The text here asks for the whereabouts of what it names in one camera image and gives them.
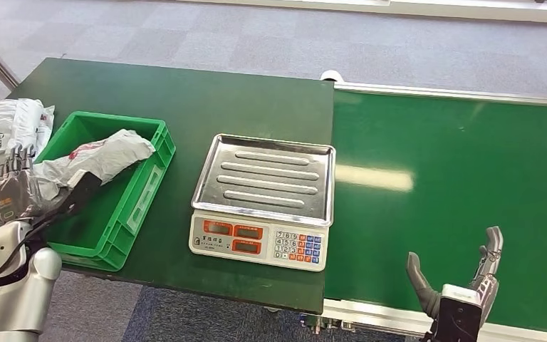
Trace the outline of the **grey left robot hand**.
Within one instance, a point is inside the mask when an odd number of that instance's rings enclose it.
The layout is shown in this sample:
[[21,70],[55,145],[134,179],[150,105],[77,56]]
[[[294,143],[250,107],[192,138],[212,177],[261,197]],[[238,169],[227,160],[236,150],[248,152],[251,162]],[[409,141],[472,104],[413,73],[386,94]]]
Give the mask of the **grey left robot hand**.
[[59,186],[35,173],[33,145],[16,144],[0,166],[0,226],[18,219],[38,217],[52,206]]

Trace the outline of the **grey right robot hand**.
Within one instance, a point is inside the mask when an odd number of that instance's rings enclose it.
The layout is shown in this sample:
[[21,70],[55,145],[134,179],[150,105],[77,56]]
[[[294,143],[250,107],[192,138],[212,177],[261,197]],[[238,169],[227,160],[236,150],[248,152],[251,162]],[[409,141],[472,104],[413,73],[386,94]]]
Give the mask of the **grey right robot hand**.
[[480,329],[487,320],[497,292],[499,280],[496,273],[501,260],[504,237],[500,227],[486,228],[486,244],[479,247],[480,260],[468,286],[445,284],[442,291],[434,290],[421,271],[419,256],[414,252],[407,255],[405,270],[414,289],[422,311],[435,323],[442,322],[442,316],[452,316],[457,323],[460,304],[467,305],[474,318],[467,321]]

